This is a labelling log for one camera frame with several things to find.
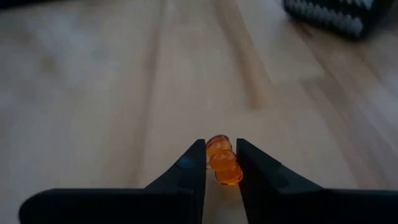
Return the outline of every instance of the stack of beads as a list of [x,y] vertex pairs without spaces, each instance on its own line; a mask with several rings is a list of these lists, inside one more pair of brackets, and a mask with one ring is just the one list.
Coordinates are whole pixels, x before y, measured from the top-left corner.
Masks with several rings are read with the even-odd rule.
[[242,169],[227,136],[217,135],[207,141],[206,154],[210,158],[210,166],[215,170],[219,183],[235,186],[242,180]]

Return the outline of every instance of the wooden floor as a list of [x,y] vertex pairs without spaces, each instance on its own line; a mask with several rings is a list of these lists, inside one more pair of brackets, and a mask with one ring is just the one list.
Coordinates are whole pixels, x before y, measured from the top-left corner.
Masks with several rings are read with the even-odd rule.
[[[144,187],[219,133],[324,187],[398,190],[395,15],[352,43],[280,0],[0,13],[0,223],[41,190]],[[205,204],[204,223],[246,222],[239,189],[210,170]]]

